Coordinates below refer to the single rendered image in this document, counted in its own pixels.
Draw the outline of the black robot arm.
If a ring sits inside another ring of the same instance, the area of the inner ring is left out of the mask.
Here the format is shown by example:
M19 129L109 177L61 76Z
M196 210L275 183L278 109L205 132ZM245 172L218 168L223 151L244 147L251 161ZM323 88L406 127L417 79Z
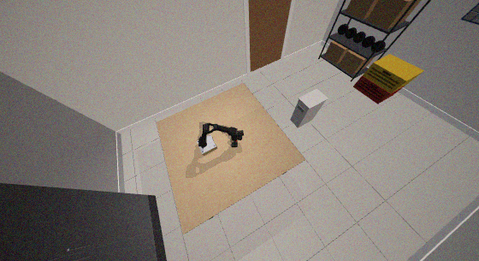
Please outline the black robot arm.
M210 126L213 126L213 129L210 130ZM232 127L226 128L224 126L220 126L220 125L217 125L217 124L205 123L203 125L202 136L198 139L198 146L201 146L202 148L205 148L207 146L206 135L208 133L212 133L216 130L224 132L224 133L228 133L228 136L231 135L232 138L236 138L236 136L237 136L236 140L242 140L242 136L244 136L243 130L238 131L237 128L232 128Z

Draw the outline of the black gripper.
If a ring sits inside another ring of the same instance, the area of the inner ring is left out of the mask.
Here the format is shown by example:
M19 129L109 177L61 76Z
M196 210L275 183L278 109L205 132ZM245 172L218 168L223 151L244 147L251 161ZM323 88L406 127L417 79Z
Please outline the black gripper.
M236 136L236 138L231 137L231 139L232 139L232 141L234 141L234 142L232 142L232 147L238 147L238 142L236 142L237 136Z

